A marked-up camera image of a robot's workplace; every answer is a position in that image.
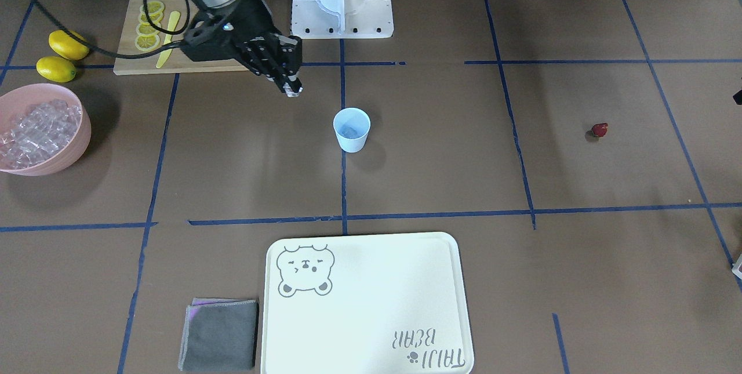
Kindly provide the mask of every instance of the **white cup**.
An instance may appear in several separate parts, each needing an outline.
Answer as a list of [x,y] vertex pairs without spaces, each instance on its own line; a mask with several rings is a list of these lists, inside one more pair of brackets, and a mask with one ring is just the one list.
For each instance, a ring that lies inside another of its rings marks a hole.
[[371,119],[366,112],[348,107],[337,112],[332,121],[337,143],[345,152],[358,152],[366,143],[371,129]]

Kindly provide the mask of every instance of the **lemon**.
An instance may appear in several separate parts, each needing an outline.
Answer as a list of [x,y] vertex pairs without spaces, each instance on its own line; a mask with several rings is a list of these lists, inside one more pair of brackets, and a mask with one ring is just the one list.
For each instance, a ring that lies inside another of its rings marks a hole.
[[137,40],[134,42],[134,45],[140,51],[149,52],[159,46],[159,35],[137,36]]
[[[160,14],[162,11],[165,10],[165,4],[161,1],[148,1],[147,2],[147,12],[149,12],[150,17],[154,14]],[[140,6],[140,13],[144,14],[144,5],[142,4]]]
[[[159,12],[158,14],[149,14],[149,18],[152,20],[152,23],[159,23],[162,21],[162,18],[165,17],[164,12]],[[149,25],[149,20],[147,20],[147,15],[144,13],[140,13],[140,23],[144,23],[145,25]]]
[[[155,25],[159,28],[162,27],[159,25],[159,23],[155,23]],[[156,30],[156,28],[153,28],[149,24],[140,23],[137,25],[137,35],[138,36],[154,36],[157,35],[159,31]]]
[[[73,31],[73,35],[83,39],[79,33]],[[90,52],[87,46],[75,41],[64,33],[64,31],[53,31],[49,34],[49,46],[57,54],[69,60],[81,60]]]
[[37,61],[37,71],[47,80],[57,83],[72,81],[77,70],[72,62],[62,57],[43,57]]

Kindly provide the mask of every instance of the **yellow knife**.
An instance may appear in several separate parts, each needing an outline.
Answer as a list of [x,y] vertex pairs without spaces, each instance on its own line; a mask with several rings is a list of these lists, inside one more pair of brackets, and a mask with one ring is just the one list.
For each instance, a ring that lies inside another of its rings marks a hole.
[[[178,20],[180,20],[180,12],[178,12],[177,10],[170,12],[170,19],[168,20],[169,31],[175,30],[175,26],[178,25]],[[167,45],[168,43],[172,41],[173,41],[173,36],[169,34],[165,34],[165,40],[162,41],[162,44]],[[159,58],[157,59],[157,64],[154,67],[161,68],[163,65],[165,65],[165,61],[168,60],[168,57],[170,57],[171,52],[173,52],[172,49],[167,49],[165,51],[160,52]]]

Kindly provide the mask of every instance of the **gray cloth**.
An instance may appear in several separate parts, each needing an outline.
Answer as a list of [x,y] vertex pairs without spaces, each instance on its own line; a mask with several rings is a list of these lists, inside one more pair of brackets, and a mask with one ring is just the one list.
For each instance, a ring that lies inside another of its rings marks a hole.
[[178,358],[181,371],[252,369],[257,327],[255,300],[194,299],[185,318]]

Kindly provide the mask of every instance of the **red strawberry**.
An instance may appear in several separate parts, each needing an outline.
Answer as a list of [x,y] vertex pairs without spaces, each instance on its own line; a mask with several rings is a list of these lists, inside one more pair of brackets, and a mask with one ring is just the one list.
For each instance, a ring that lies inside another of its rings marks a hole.
[[608,133],[608,124],[598,123],[597,125],[593,125],[593,128],[590,131],[596,138],[602,138]]

